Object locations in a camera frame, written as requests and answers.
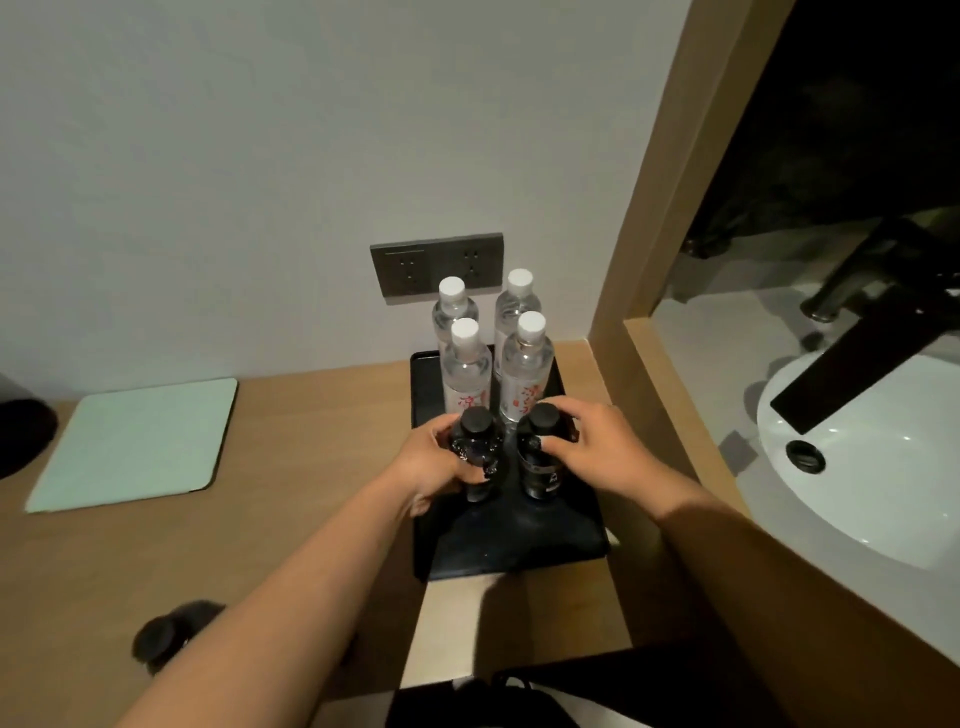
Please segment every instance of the hand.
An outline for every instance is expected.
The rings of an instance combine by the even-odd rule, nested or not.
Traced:
[[[441,415],[411,430],[387,473],[412,499],[410,514],[422,516],[430,508],[430,499],[458,478],[465,483],[482,483],[483,469],[461,460],[446,448],[450,429],[459,414]]]
[[[665,468],[637,439],[616,407],[572,397],[550,397],[544,401],[580,421],[580,440],[571,443],[546,436],[540,438],[540,448],[559,457],[594,488],[630,497],[638,484]]]

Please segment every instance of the black faucet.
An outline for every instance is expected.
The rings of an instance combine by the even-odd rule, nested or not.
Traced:
[[[773,407],[805,434],[948,331],[960,328],[960,246],[945,243],[906,219],[884,220],[801,304],[819,322],[868,283],[887,289],[862,318],[790,385]]]

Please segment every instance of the gray outlet plate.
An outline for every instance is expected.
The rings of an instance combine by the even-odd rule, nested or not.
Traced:
[[[499,232],[371,245],[370,255],[385,299],[436,294],[447,276],[462,278],[467,289],[499,288],[503,282]]]

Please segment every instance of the wooden frame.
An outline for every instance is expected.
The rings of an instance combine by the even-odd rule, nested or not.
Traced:
[[[793,0],[693,0],[588,340],[611,400],[663,460],[746,504],[648,317]]]

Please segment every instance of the sink drain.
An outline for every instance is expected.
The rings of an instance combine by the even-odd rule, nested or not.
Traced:
[[[827,467],[824,455],[804,440],[791,440],[786,444],[786,456],[797,468],[816,475]]]

